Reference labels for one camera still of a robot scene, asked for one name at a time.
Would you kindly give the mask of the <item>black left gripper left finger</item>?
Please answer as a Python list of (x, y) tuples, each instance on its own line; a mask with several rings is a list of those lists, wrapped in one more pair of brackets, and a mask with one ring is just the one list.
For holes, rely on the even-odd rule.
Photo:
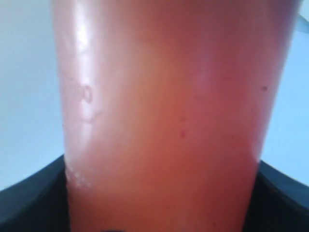
[(68, 232), (64, 157), (0, 192), (2, 232)]

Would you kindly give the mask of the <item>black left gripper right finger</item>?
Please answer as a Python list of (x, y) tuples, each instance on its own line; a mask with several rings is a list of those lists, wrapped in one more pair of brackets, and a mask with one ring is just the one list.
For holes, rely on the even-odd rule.
[(245, 232), (309, 232), (309, 187), (261, 161)]

